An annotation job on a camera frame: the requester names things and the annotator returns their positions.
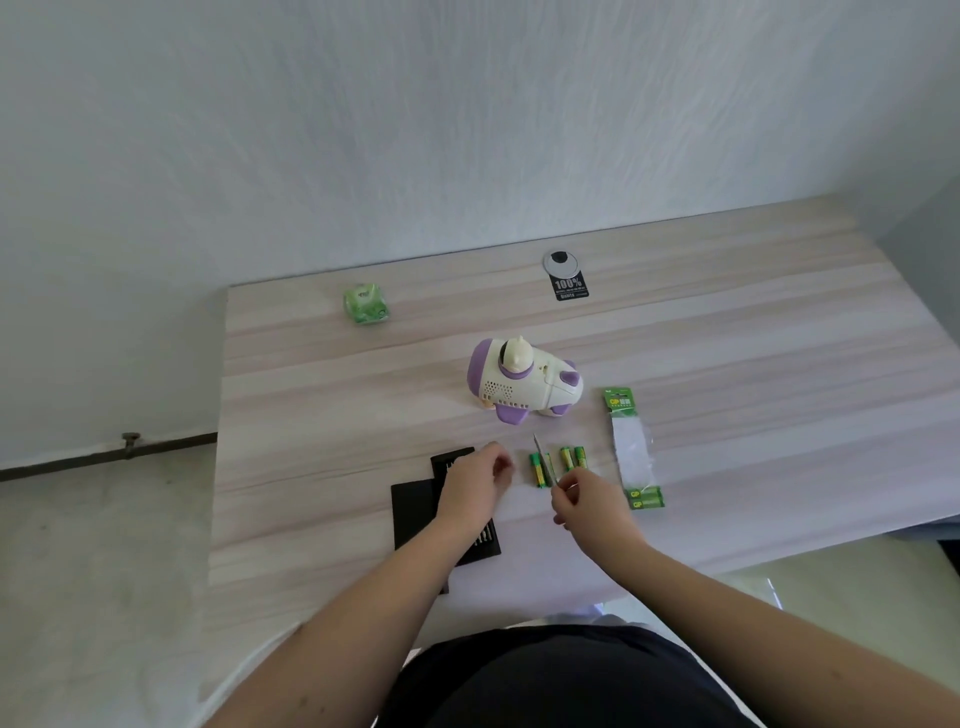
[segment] plastic blister packaging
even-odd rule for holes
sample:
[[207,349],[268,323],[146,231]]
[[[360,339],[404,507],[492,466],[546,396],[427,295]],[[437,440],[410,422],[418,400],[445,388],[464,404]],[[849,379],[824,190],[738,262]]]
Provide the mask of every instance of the plastic blister packaging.
[[629,387],[609,387],[603,391],[610,409],[613,450],[620,469],[620,482],[630,507],[662,508],[663,494],[654,476],[653,441],[636,412],[634,393]]

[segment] wood grain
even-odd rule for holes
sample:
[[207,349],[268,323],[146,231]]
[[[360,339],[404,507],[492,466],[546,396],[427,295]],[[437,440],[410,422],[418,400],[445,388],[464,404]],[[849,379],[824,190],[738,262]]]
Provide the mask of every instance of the wood grain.
[[[590,295],[560,303],[562,244]],[[389,322],[343,291],[380,284]],[[517,427],[465,384],[473,346],[522,333],[572,359],[584,399]],[[390,486],[491,439],[584,445],[617,478],[599,390],[634,388],[667,507],[650,540],[729,570],[960,512],[960,352],[832,199],[753,207],[232,288],[209,591],[207,685],[393,547]],[[520,468],[503,555],[461,567],[430,643],[616,596]]]

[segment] toy rocket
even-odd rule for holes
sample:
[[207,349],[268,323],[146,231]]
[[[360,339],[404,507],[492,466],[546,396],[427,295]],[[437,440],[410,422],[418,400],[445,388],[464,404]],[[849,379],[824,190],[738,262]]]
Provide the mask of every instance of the toy rocket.
[[573,362],[531,346],[522,336],[477,344],[467,369],[467,385],[508,425],[519,425],[530,410],[561,417],[584,391]]

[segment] person's right hand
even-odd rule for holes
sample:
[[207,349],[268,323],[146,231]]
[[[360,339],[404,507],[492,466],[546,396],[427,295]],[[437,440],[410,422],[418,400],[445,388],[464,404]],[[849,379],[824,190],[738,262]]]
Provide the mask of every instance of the person's right hand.
[[601,567],[629,544],[646,542],[623,490],[585,468],[574,468],[551,489],[553,522],[573,534],[577,546]]

